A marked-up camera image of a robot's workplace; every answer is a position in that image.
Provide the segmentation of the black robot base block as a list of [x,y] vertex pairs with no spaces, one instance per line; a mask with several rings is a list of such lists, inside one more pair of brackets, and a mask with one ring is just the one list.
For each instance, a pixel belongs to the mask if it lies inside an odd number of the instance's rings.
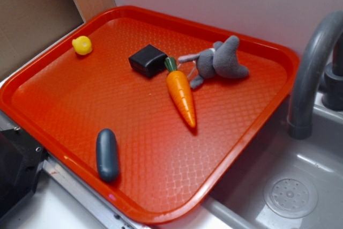
[[35,194],[46,156],[24,129],[1,131],[1,220]]

